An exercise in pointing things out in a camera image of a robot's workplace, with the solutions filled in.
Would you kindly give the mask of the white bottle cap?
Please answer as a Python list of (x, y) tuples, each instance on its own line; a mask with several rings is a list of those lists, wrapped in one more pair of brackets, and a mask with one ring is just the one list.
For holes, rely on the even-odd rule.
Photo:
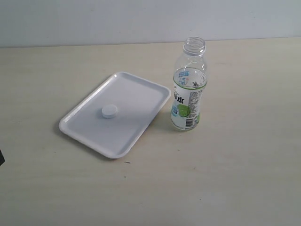
[(114, 118), (118, 112), (118, 108), (113, 104), (105, 105), (101, 110), (102, 117), (106, 119)]

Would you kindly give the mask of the clear plastic water bottle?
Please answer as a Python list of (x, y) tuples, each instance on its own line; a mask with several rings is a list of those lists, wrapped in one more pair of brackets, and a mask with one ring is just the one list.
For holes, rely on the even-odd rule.
[(194, 129), (200, 120), (200, 100), (207, 85), (206, 44), (200, 37), (189, 37), (174, 66), (174, 97), (171, 121), (182, 131)]

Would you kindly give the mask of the white plastic tray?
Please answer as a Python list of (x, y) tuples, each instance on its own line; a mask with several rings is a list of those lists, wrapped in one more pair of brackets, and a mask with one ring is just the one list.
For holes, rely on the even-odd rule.
[(109, 159), (125, 156), (171, 96), (169, 88), (117, 72), (59, 122), (62, 133)]

